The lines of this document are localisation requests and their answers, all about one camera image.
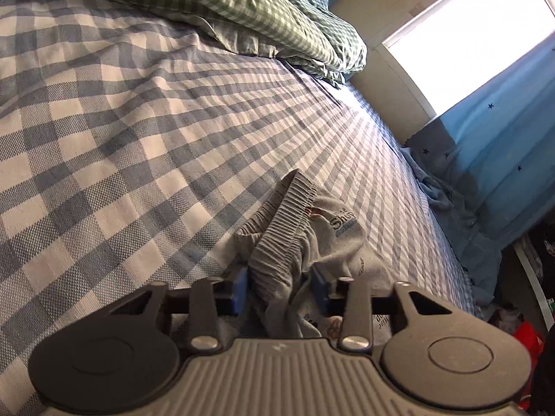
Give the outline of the blue star curtain right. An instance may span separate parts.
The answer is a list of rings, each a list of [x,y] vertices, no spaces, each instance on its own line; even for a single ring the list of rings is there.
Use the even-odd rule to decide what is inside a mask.
[[[502,249],[554,207],[554,38],[429,122],[402,152],[476,304],[488,305]]]

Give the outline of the red bag with characters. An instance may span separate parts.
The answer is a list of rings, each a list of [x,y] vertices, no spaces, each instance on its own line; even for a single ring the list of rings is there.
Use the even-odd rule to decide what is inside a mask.
[[[528,354],[531,357],[531,376],[522,392],[521,398],[518,402],[518,406],[524,411],[528,411],[531,406],[531,382],[535,367],[537,365],[538,359],[543,352],[544,342],[538,336],[537,332],[534,330],[533,326],[529,321],[524,321],[518,329],[514,332],[514,338],[527,349]]]

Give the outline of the green checked folded quilt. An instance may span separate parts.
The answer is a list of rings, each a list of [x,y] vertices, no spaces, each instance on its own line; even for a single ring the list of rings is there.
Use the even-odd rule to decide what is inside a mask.
[[[283,60],[341,85],[363,70],[367,46],[327,0],[117,0],[195,25],[225,49]]]

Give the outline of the blue checked bed sheet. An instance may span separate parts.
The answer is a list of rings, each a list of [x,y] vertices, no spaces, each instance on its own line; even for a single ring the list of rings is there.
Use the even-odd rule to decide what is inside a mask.
[[[351,208],[395,278],[473,311],[357,90],[110,0],[2,0],[2,413],[40,413],[27,362],[47,335],[150,281],[223,274],[292,169]]]

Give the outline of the grey printed pants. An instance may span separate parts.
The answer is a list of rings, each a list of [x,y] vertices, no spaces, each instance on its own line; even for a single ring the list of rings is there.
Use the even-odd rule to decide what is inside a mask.
[[[367,279],[380,290],[394,282],[351,209],[300,170],[283,176],[234,241],[250,271],[255,308],[273,338],[338,342],[342,319],[324,315],[310,290],[315,266],[335,278]]]

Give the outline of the white shelf unit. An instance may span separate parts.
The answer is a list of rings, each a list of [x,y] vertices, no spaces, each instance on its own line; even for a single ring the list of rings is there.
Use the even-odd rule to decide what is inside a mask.
[[[540,282],[533,270],[531,261],[529,260],[527,253],[525,253],[523,241],[515,241],[513,244],[513,248],[516,255],[518,256],[524,273],[526,274],[531,287],[531,292],[535,300],[535,308],[539,313],[537,330],[540,331],[543,336],[547,336],[549,330],[554,325],[554,318],[550,310],[546,295],[543,292]]]

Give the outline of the bright window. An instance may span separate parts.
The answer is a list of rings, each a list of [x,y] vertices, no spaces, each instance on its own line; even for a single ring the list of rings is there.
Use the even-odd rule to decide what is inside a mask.
[[[438,0],[379,47],[429,118],[554,31],[554,0]]]

